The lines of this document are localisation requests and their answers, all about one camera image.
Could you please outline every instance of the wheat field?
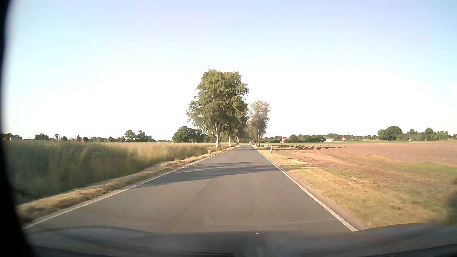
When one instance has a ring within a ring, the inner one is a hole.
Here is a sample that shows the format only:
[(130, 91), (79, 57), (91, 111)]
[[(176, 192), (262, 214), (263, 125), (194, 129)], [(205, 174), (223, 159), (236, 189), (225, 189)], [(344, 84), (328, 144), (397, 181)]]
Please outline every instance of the wheat field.
[(163, 161), (215, 150), (207, 143), (80, 143), (7, 141), (9, 179), (16, 203), (134, 174)]

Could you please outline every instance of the tree trunk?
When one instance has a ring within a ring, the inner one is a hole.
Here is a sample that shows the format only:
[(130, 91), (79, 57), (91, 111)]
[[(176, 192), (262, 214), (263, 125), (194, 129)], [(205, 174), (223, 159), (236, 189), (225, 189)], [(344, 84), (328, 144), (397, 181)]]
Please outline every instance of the tree trunk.
[(221, 135), (219, 134), (219, 123), (216, 122), (216, 149), (220, 148)]

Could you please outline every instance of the white building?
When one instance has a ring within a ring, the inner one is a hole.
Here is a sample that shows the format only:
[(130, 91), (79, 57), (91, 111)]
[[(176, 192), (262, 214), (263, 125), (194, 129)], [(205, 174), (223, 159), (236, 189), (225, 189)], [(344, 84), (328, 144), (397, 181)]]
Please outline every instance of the white building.
[(328, 137), (328, 136), (324, 136), (324, 139), (326, 142), (334, 142), (335, 139), (334, 138), (331, 138), (331, 137)]

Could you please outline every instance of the white edge line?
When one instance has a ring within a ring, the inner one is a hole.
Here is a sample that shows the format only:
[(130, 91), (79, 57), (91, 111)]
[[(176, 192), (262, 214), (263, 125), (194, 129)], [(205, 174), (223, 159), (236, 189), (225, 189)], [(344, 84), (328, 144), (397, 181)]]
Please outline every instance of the white edge line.
[(320, 204), (324, 209), (326, 209), (330, 214), (332, 214), (337, 220), (339, 220), (343, 225), (345, 225), (348, 229), (351, 231), (357, 231), (355, 227), (353, 227), (349, 222), (345, 221), (341, 216), (339, 216), (335, 211), (330, 209), (327, 205), (325, 205), (323, 202), (321, 202), (319, 199), (317, 199), (312, 193), (310, 193), (308, 190), (306, 190), (302, 185), (300, 185), (297, 181), (295, 181), (293, 178), (291, 178), (287, 173), (285, 173), (280, 167), (276, 166), (270, 159), (268, 159), (264, 154), (262, 154), (259, 150), (257, 150), (265, 159), (267, 159), (271, 164), (273, 164), (278, 170), (280, 170), (284, 175), (286, 175), (290, 180), (292, 180), (297, 186), (299, 186), (307, 195), (309, 195), (314, 201), (316, 201), (318, 204)]
[(107, 195), (104, 195), (104, 196), (102, 196), (102, 197), (98, 197), (98, 198), (96, 198), (96, 199), (94, 199), (94, 200), (89, 200), (89, 201), (86, 202), (85, 204), (81, 204), (81, 205), (75, 206), (75, 207), (73, 207), (73, 208), (70, 208), (70, 209), (68, 209), (68, 210), (66, 210), (66, 211), (56, 213), (56, 214), (54, 214), (54, 215), (52, 215), (52, 216), (49, 216), (49, 217), (47, 217), (47, 218), (44, 218), (44, 219), (42, 219), (42, 220), (36, 221), (36, 222), (34, 222), (34, 223), (32, 223), (32, 224), (29, 224), (29, 225), (23, 227), (22, 229), (25, 230), (25, 229), (31, 228), (31, 227), (33, 227), (33, 226), (35, 226), (35, 225), (38, 225), (38, 224), (40, 224), (40, 223), (42, 223), (42, 222), (45, 222), (45, 221), (47, 221), (47, 220), (53, 219), (53, 218), (55, 218), (55, 217), (58, 217), (58, 216), (60, 216), (60, 215), (62, 215), (62, 214), (65, 214), (65, 213), (68, 213), (68, 212), (70, 212), (70, 211), (79, 209), (79, 208), (84, 207), (84, 206), (87, 206), (87, 205), (89, 205), (89, 204), (96, 203), (96, 202), (101, 201), (101, 200), (103, 200), (103, 199), (106, 199), (106, 198), (108, 198), (108, 197), (110, 197), (110, 196), (117, 195), (117, 194), (122, 193), (122, 192), (124, 192), (124, 191), (126, 191), (126, 190), (129, 190), (129, 189), (132, 189), (132, 188), (134, 188), (134, 187), (143, 185), (143, 184), (145, 184), (145, 183), (148, 183), (148, 182), (151, 181), (151, 180), (154, 180), (154, 179), (159, 178), (159, 177), (161, 177), (161, 176), (165, 176), (165, 175), (167, 175), (167, 174), (170, 174), (170, 173), (172, 173), (172, 172), (178, 171), (178, 170), (180, 170), (180, 169), (186, 168), (186, 167), (188, 167), (188, 166), (190, 166), (190, 165), (196, 164), (196, 163), (201, 162), (201, 161), (203, 161), (203, 160), (207, 160), (207, 159), (209, 159), (209, 158), (211, 158), (211, 157), (213, 157), (213, 156), (219, 155), (219, 154), (221, 154), (221, 153), (218, 153), (218, 154), (215, 154), (215, 155), (212, 155), (212, 156), (203, 158), (203, 159), (201, 159), (201, 160), (198, 160), (198, 161), (195, 161), (195, 162), (192, 162), (192, 163), (189, 163), (189, 164), (186, 164), (186, 165), (181, 166), (181, 167), (179, 167), (179, 168), (177, 168), (177, 169), (175, 169), (175, 170), (172, 170), (172, 171), (168, 171), (168, 172), (162, 173), (162, 174), (160, 174), (160, 175), (158, 175), (158, 176), (155, 176), (155, 177), (152, 177), (152, 178), (148, 178), (148, 179), (143, 180), (143, 181), (140, 181), (140, 182), (138, 182), (138, 183), (136, 183), (136, 184), (127, 186), (127, 187), (125, 187), (124, 189), (116, 190), (116, 191), (114, 191), (114, 192), (112, 192), (112, 193), (109, 193), (109, 194), (107, 194)]

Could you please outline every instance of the road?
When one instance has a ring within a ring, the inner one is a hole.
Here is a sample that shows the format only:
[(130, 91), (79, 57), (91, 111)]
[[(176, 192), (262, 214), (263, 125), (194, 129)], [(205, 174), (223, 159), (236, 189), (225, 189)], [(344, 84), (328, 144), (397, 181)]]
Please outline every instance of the road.
[(249, 145), (214, 155), (27, 231), (75, 226), (149, 231), (349, 231)]

